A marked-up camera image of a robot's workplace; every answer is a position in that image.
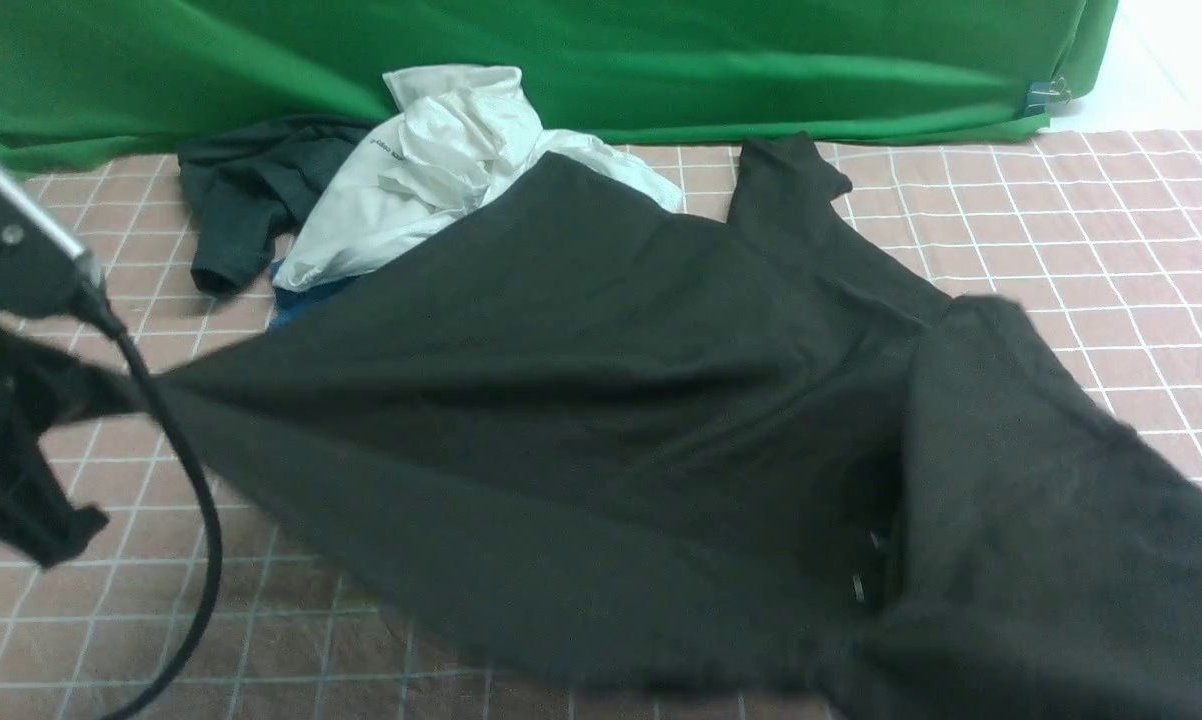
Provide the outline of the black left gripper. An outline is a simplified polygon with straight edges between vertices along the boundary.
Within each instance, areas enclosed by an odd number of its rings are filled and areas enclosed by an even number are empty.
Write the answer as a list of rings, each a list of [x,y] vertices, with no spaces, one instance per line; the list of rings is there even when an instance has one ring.
[[[108,518],[69,500],[40,441],[76,421],[145,410],[133,377],[0,325],[0,542],[40,569],[81,557]]]

